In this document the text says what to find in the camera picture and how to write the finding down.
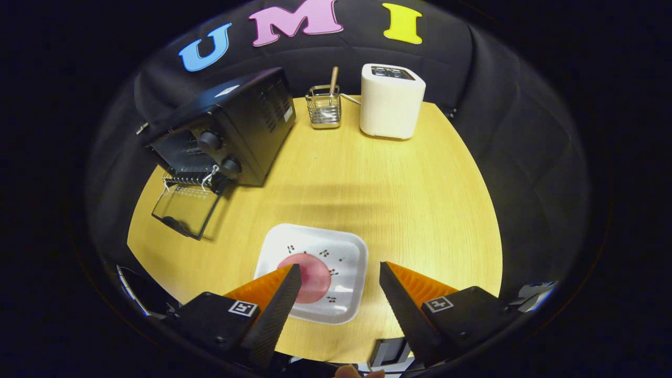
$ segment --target wooden table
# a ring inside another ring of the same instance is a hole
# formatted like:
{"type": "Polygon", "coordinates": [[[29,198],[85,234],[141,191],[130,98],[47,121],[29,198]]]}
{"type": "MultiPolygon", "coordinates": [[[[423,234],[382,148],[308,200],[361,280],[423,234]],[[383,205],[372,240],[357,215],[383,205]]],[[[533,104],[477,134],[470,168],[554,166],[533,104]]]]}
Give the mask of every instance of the wooden table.
{"type": "Polygon", "coordinates": [[[146,183],[128,246],[178,301],[226,293],[253,279],[266,233],[279,223],[359,235],[369,249],[360,311],[339,326],[289,318],[276,350],[333,363],[362,363],[376,339],[403,336],[378,284],[390,261],[463,289],[499,294],[502,252],[495,211],[471,154],[434,104],[423,103],[406,141],[369,137],[359,105],[344,100],[341,127],[314,130],[306,100],[263,188],[239,186],[218,204],[204,238],[152,218],[163,169],[146,183]]]}

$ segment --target wooden spatula handle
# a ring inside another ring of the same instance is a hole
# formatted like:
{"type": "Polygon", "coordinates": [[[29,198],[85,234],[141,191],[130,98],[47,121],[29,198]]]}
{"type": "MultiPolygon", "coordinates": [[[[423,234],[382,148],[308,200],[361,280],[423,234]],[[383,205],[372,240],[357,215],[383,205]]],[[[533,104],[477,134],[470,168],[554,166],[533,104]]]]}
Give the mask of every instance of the wooden spatula handle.
{"type": "Polygon", "coordinates": [[[338,76],[338,67],[334,67],[331,71],[331,86],[329,87],[329,93],[334,93],[336,89],[336,77],[338,76]]]}

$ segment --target pink circle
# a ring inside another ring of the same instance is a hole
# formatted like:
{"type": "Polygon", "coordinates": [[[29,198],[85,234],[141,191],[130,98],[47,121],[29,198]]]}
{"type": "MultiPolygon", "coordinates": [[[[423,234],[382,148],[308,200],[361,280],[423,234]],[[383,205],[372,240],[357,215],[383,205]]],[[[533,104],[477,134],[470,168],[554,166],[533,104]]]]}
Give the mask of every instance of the pink circle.
{"type": "Polygon", "coordinates": [[[296,303],[313,303],[324,297],[331,286],[331,274],[324,262],[309,254],[294,254],[282,260],[278,269],[283,266],[299,264],[301,268],[301,289],[296,296],[296,303]]]}

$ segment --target wire basket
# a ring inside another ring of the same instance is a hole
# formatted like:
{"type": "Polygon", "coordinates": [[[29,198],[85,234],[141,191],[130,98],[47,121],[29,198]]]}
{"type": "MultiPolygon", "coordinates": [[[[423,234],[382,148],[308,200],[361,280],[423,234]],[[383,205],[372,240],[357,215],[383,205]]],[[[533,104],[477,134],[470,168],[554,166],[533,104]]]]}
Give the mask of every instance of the wire basket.
{"type": "Polygon", "coordinates": [[[306,93],[308,115],[313,128],[341,126],[341,96],[339,86],[329,93],[329,85],[316,85],[306,93]]]}

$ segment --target white plate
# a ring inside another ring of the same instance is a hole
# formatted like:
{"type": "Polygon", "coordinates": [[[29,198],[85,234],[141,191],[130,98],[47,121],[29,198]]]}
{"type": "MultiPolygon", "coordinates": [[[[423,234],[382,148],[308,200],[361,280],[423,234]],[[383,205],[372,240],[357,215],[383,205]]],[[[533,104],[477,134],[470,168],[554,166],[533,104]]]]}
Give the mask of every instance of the white plate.
{"type": "Polygon", "coordinates": [[[364,240],[349,232],[282,223],[266,234],[254,278],[273,272],[288,258],[302,260],[299,262],[302,278],[306,267],[312,264],[312,274],[308,283],[302,283],[291,317],[322,324],[343,324],[357,315],[368,263],[364,240]]]}

